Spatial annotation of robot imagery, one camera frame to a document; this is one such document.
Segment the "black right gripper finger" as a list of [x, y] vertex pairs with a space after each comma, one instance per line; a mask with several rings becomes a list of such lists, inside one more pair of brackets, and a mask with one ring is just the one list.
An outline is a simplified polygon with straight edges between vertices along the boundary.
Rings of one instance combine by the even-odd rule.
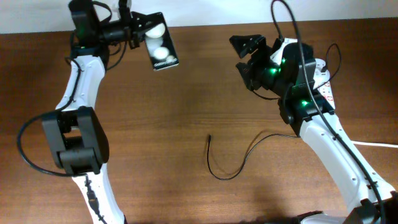
[[257, 90], [257, 83], [254, 80], [253, 73], [248, 64], [239, 62], [236, 64], [236, 68], [243, 79], [244, 85], [248, 90]]
[[229, 38], [230, 44], [239, 58], [252, 54], [257, 49], [266, 45], [266, 38], [260, 34], [255, 35], [233, 35]]

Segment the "black smartphone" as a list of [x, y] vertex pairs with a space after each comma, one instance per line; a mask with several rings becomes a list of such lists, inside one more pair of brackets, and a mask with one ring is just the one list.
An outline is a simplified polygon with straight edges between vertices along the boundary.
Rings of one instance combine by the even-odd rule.
[[152, 14], [157, 24], [144, 34], [147, 51], [155, 71], [175, 67], [179, 64], [177, 52], [161, 12]]

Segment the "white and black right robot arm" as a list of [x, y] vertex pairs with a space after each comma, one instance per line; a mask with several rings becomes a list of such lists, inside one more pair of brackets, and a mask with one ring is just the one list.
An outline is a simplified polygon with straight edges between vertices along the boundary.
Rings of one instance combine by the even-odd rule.
[[276, 39], [272, 47], [262, 35], [233, 35], [229, 39], [247, 63], [236, 67], [246, 88], [264, 88], [279, 96], [282, 119], [322, 161], [341, 192], [347, 217], [323, 211], [308, 212], [286, 223], [397, 223], [397, 190], [365, 160], [349, 139], [335, 114], [330, 96], [321, 93], [320, 82], [328, 71], [313, 48], [297, 40]]

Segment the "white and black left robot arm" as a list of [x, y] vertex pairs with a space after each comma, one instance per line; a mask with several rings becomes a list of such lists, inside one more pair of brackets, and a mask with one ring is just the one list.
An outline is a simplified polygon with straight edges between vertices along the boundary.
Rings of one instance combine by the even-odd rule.
[[164, 23], [161, 12], [141, 14], [119, 2], [117, 21], [99, 19], [97, 1], [70, 1], [75, 30], [70, 37], [71, 74], [63, 99], [42, 118], [55, 165], [80, 188], [93, 223], [126, 223], [108, 178], [109, 142], [95, 113], [100, 83], [110, 70], [112, 45], [135, 49], [144, 34]]

